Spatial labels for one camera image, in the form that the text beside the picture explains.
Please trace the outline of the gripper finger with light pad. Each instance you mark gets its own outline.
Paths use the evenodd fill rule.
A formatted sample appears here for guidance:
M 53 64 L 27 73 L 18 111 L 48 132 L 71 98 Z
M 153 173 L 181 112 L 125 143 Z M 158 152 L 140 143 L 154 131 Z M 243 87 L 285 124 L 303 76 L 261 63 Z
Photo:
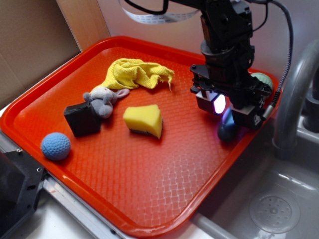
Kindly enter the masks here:
M 225 96 L 214 91 L 199 91 L 196 100 L 198 107 L 210 114 L 220 115 L 226 108 Z

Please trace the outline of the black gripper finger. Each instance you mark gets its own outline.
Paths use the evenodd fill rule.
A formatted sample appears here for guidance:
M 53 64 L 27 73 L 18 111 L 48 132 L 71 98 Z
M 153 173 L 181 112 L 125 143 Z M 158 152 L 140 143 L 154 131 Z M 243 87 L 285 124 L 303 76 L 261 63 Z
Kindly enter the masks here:
M 235 108 L 231 104 L 231 112 L 234 123 L 238 126 L 242 126 L 251 130 L 258 130 L 263 124 L 262 116 L 265 112 L 264 108 L 256 106 L 246 106 L 241 109 Z

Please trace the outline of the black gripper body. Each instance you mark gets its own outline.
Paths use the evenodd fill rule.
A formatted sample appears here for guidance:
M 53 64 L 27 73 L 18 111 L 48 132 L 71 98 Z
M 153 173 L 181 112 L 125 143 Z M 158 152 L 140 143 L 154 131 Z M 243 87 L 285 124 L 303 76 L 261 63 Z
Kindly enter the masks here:
M 255 49 L 249 42 L 238 43 L 224 49 L 212 49 L 207 41 L 200 46 L 205 57 L 204 65 L 192 65 L 192 93 L 201 90 L 227 96 L 236 109 L 264 107 L 272 87 L 249 73 Z

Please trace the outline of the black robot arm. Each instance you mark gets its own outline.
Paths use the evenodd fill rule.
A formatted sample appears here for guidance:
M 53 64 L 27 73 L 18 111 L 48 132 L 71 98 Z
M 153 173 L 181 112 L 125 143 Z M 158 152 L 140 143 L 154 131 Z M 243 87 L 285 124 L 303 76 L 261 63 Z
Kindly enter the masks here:
M 249 68 L 255 48 L 252 15 L 248 5 L 230 0 L 180 0 L 179 4 L 201 11 L 204 40 L 200 49 L 204 65 L 193 65 L 191 92 L 214 92 L 228 97 L 236 125 L 258 130 L 263 124 L 265 99 L 272 88 L 253 77 Z

